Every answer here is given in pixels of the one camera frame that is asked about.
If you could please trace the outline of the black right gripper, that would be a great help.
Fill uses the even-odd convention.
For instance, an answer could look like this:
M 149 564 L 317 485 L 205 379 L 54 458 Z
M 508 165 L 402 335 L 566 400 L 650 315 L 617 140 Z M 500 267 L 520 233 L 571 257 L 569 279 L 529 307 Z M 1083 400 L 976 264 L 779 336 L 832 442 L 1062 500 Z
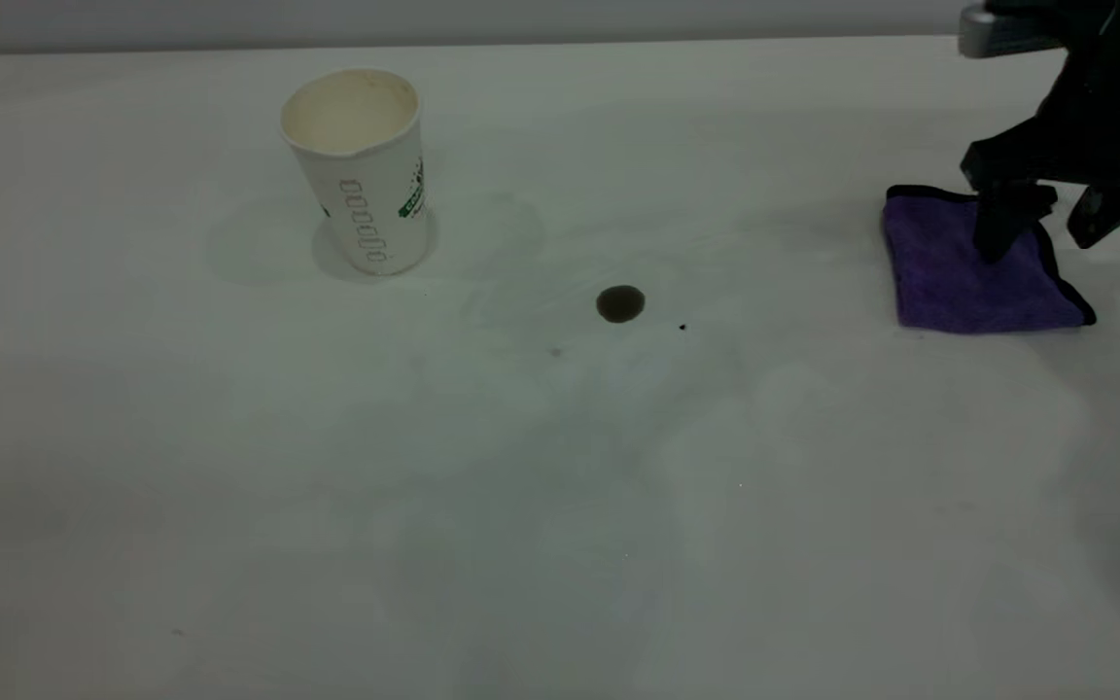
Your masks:
M 974 1 L 962 10 L 967 58 L 1055 49 L 1067 56 L 1035 114 L 970 144 L 962 160 L 987 264 L 1053 212 L 1058 194 L 1038 179 L 1092 186 L 1067 220 L 1077 248 L 1120 227 L 1120 1 Z

